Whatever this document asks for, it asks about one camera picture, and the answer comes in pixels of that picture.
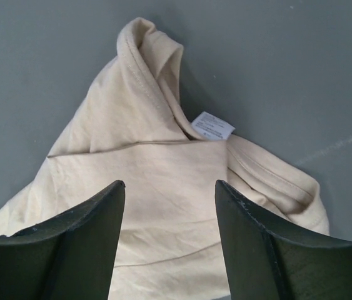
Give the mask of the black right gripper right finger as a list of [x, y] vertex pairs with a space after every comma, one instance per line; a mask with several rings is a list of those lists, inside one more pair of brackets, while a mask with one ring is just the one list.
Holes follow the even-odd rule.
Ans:
[[215, 202], [232, 299], [352, 299], [352, 241], [295, 225], [224, 181]]

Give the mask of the beige t shirt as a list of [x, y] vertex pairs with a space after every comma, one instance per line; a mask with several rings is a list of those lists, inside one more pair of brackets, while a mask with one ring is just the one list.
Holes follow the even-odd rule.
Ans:
[[212, 141], [179, 99], [183, 47], [143, 18], [119, 33], [31, 183], [0, 209], [0, 235], [45, 221], [116, 180], [126, 201], [110, 299], [229, 294], [214, 203], [217, 180], [301, 227], [329, 234], [319, 184], [236, 136]]

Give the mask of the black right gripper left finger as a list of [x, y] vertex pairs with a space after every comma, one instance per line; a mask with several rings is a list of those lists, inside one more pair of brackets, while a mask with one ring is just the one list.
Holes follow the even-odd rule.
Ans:
[[0, 299], [107, 299], [125, 204], [115, 181], [75, 207], [0, 236]]

